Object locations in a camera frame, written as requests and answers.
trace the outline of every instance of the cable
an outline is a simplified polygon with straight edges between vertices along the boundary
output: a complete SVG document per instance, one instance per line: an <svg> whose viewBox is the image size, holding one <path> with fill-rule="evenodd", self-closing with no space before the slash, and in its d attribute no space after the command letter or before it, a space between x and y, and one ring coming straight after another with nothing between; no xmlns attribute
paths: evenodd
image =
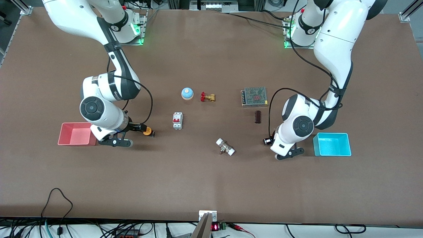
<svg viewBox="0 0 423 238"><path fill-rule="evenodd" d="M66 199L70 204L71 204L71 208L68 210L68 212L62 217L62 219L60 219L60 222L59 222L59 228L58 228L58 230L61 230L61 224L62 224L62 221L63 221L63 219L65 218L65 216L67 216L70 212L71 212L71 210L72 210L72 208L74 207L74 204L72 203L72 201L71 200L69 200L64 194L63 194L63 192L62 192L62 190L60 189L60 188L53 188L51 191L50 191L50 193L49 193L49 197L47 198L47 202L46 202L46 204L45 204L45 206L44 206L44 208L43 208L43 210L41 211L41 218L43 218L43 214L44 214L44 211L46 210L46 208L47 208L47 205L49 204L49 201L50 201L50 197L51 197L51 195L52 195L52 192L54 191L54 190L59 190L59 192L62 194L62 197L64 198L64 199Z"/></svg>
<svg viewBox="0 0 423 238"><path fill-rule="evenodd" d="M154 230L154 238L157 238L157 234L156 234L156 223L153 223L153 230Z"/></svg>
<svg viewBox="0 0 423 238"><path fill-rule="evenodd" d="M295 238L295 236L291 233L291 230L289 229L288 224L285 224L285 225L286 225L286 228L288 229L289 235L290 235L292 238Z"/></svg>
<svg viewBox="0 0 423 238"><path fill-rule="evenodd" d="M338 229L338 226L342 226L346 230L346 232L340 231ZM345 225L343 225L343 224L335 224L335 230L337 232L339 232L341 234L344 234L344 235L349 235L350 238L352 238L352 234L363 234L364 232L366 232L366 230L367 230L366 225L362 225L362 227L364 228L362 231L349 231L349 229Z"/></svg>
<svg viewBox="0 0 423 238"><path fill-rule="evenodd" d="M226 224L228 225L228 227L230 227L230 228L232 228L234 230L248 233L248 234L252 235L255 238L255 235L253 235L251 232L247 231L246 229L240 227L239 225L235 225L234 223L230 223L230 222L226 222Z"/></svg>
<svg viewBox="0 0 423 238"><path fill-rule="evenodd" d="M66 230L68 230L69 236L70 236L71 238L74 238L74 237L72 236L72 234L71 234L71 231L69 230L68 225L67 225L67 224L65 224L65 225L66 225Z"/></svg>
<svg viewBox="0 0 423 238"><path fill-rule="evenodd" d="M283 21L283 18L275 16L271 11L268 10L261 10L261 12L269 13L273 18Z"/></svg>
<svg viewBox="0 0 423 238"><path fill-rule="evenodd" d="M277 26L277 27L280 27L280 28L288 29L287 26L277 25L277 24L273 24L273 23L270 23L270 22L263 22L263 21L260 21L260 20L256 20L256 19L253 19L253 18L249 18L249 17L245 17L245 16L241 16L241 15L236 15L236 14L230 14L230 13L226 13L226 14L231 15L231 16L241 17L241 18L244 18L244 19L247 19L247 20L259 22L259 23L266 24L266 25L272 25L272 26Z"/></svg>
<svg viewBox="0 0 423 238"><path fill-rule="evenodd" d="M109 72L109 66L110 66L110 57L109 57L109 60L107 61L107 67L106 67L107 72ZM151 95L150 91L144 85L142 85L141 83L139 83L139 82L137 82L133 79L130 79L128 77L123 77L123 76L117 76L117 75L114 75L114 77L123 78L123 79L129 80L129 81L132 81L134 83L137 83L148 92L148 94L150 95L150 99L151 99L150 113L148 114L147 119L142 124L146 123L148 121L148 119L150 119L151 112L153 111L153 95ZM126 106L128 105L128 102L129 102L129 100L126 100L125 106L122 108L122 111L125 110Z"/></svg>
<svg viewBox="0 0 423 238"><path fill-rule="evenodd" d="M153 13L153 15L150 18L147 19L146 24L159 12L159 9L162 8L163 6L165 6L165 4L159 5L156 8L156 11Z"/></svg>
<svg viewBox="0 0 423 238"><path fill-rule="evenodd" d="M153 230L153 223L150 223L151 224L151 228L150 228L150 230L149 231L147 231L145 234L141 234L141 227L144 225L144 223L143 224L141 224L141 227L139 228L139 230L138 230L138 235L139 236L143 236L143 235L147 235L147 234L149 234L152 230Z"/></svg>
<svg viewBox="0 0 423 238"><path fill-rule="evenodd" d="M126 100L125 106L124 106L124 108L122 108L122 111L125 110L126 106L128 105L128 102L129 102L129 99Z"/></svg>
<svg viewBox="0 0 423 238"><path fill-rule="evenodd" d="M46 227L46 231L49 237L53 238L52 234L50 233L49 226L47 225L47 219L44 221L44 226Z"/></svg>
<svg viewBox="0 0 423 238"><path fill-rule="evenodd" d="M140 82L135 81L131 78L118 76L118 75L115 75L115 77L123 78L123 79L129 80L129 81L132 81L134 83L137 83L138 85L140 85L142 88L144 88L148 92L148 94L150 95L150 100L151 100L150 112L148 113L147 119L145 119L145 121L143 121L141 124L146 123L148 121L148 119L150 119L151 113L153 111L153 95L151 94L150 90L148 88L146 88L144 85L142 85Z"/></svg>

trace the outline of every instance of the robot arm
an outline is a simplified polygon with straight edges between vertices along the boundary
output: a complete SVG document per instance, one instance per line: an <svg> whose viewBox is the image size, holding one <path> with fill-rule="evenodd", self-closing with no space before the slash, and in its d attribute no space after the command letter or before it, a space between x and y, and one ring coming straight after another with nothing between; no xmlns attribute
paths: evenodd
<svg viewBox="0 0 423 238"><path fill-rule="evenodd" d="M291 147L310 136L314 127L323 130L335 122L338 110L327 108L337 108L341 103L353 69L351 51L374 0L330 1L327 7L328 17L317 38L317 31L310 29L314 29L315 26L320 27L316 19L319 19L321 23L323 14L315 2L318 0L308 1L303 18L301 13L296 14L299 16L294 16L295 19L300 19L298 21L307 22L311 26L300 29L303 26L299 24L300 28L296 28L292 34L292 40L295 44L310 45L316 39L314 55L330 71L337 84L331 82L325 101L310 99L318 106L299 94L286 101L282 111L284 122L276 129L271 146L276 157L287 156Z"/></svg>
<svg viewBox="0 0 423 238"><path fill-rule="evenodd" d="M139 34L133 30L135 18L139 15L123 10L116 0L43 0L43 4L57 27L69 34L100 42L115 65L115 71L87 77L82 83L80 112L92 124L95 137L103 141L128 130L151 135L150 128L132 123L126 113L113 104L114 101L133 99L140 91L138 76L120 45L120 42L129 42ZM90 4L104 18L98 17Z"/></svg>

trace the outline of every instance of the metal bracket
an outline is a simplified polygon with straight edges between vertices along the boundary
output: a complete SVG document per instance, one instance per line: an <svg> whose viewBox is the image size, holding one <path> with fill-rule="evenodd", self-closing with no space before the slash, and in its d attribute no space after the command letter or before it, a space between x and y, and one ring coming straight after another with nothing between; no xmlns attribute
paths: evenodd
<svg viewBox="0 0 423 238"><path fill-rule="evenodd" d="M21 15L28 15L28 16L30 16L31 14L32 14L32 10L34 9L32 6L28 6L28 11L27 12L24 12L24 11L21 11Z"/></svg>
<svg viewBox="0 0 423 238"><path fill-rule="evenodd" d="M201 218L204 216L205 213L211 213L213 222L217 221L217 211L209 211L209 210L200 210L198 212L198 220L201 220Z"/></svg>
<svg viewBox="0 0 423 238"><path fill-rule="evenodd" d="M413 15L421 6L423 6L423 0L415 0L404 11L398 13L399 20L401 22L410 22L410 16Z"/></svg>
<svg viewBox="0 0 423 238"><path fill-rule="evenodd" d="M136 19L136 24L139 24L140 26L134 27L134 29L140 34L135 37L133 40L127 43L121 43L121 45L143 45L144 44L144 37L146 36L146 27L147 27L147 17L148 17L148 11L145 15L138 14L139 18Z"/></svg>
<svg viewBox="0 0 423 238"><path fill-rule="evenodd" d="M406 22L410 22L410 18L409 17L405 17L403 16L402 12L398 13L398 17L399 17L399 21L401 23L406 23Z"/></svg>

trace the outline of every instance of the orange object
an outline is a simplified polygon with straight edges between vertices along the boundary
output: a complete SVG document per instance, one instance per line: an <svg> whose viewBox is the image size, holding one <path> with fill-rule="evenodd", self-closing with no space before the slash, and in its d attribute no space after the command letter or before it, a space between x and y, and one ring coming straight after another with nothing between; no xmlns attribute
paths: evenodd
<svg viewBox="0 0 423 238"><path fill-rule="evenodd" d="M144 135L149 136L151 134L151 128L147 127L147 130L143 132Z"/></svg>
<svg viewBox="0 0 423 238"><path fill-rule="evenodd" d="M95 146L97 139L92 134L89 122L65 122L60 129L58 145Z"/></svg>

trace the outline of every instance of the brown table surface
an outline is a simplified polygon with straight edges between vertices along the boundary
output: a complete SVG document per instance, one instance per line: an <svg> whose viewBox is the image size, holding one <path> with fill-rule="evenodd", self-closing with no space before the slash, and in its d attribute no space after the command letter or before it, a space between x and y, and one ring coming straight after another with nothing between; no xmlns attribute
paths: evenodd
<svg viewBox="0 0 423 238"><path fill-rule="evenodd" d="M249 17L277 23L265 13ZM241 107L240 90L281 87L318 98L329 78L284 49L280 28L213 11L160 11L145 44L124 47L154 96L147 138L130 132L132 148L57 145L62 122L83 122L82 80L104 73L98 42L55 27L43 8L24 16L0 70L0 215L39 216L49 191L61 188L73 217L196 220L199 210L244 222L423 224L423 63L409 24L396 15L368 21L353 50L344 107L327 132L346 132L352 156L277 161L262 145L267 108ZM317 62L311 50L299 52ZM184 101L191 87L195 98ZM216 102L200 102L202 91ZM272 128L291 92L276 96ZM147 116L143 91L127 110ZM184 113L182 130L172 114ZM236 153L219 155L215 141ZM54 193L46 216L69 205Z"/></svg>

